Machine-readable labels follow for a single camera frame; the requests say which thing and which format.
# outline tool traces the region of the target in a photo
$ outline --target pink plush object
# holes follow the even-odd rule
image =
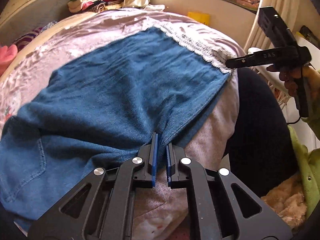
[[[18,48],[16,45],[3,46],[0,47],[0,76],[9,67],[11,62],[14,60],[18,53]]]

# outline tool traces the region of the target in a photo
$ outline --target white lace trim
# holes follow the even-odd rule
[[[222,73],[232,73],[232,69],[226,67],[226,60],[234,58],[235,55],[221,47],[209,47],[200,41],[195,41],[184,33],[177,33],[170,22],[155,24],[154,27],[160,29],[168,37],[173,38],[180,46],[200,55],[206,62],[220,69]]]

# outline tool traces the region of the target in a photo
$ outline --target person's hand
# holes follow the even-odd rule
[[[273,65],[267,67],[270,72],[278,72]],[[302,68],[302,75],[308,79],[311,98],[314,100],[320,93],[320,73],[311,66]],[[294,97],[297,94],[297,84],[294,79],[301,77],[301,68],[295,68],[290,71],[280,72],[279,79],[284,81],[284,87],[288,90],[290,96]]]

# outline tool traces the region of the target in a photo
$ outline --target black pants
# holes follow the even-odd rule
[[[239,115],[227,141],[231,171],[259,197],[288,179],[298,165],[281,109],[262,78],[238,69]]]

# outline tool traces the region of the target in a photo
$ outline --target green jacket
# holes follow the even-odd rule
[[[302,119],[320,139],[320,96],[313,102],[312,114]],[[306,146],[298,142],[294,129],[288,125],[292,146],[296,155],[307,202],[307,218],[320,200],[320,149],[308,153]]]

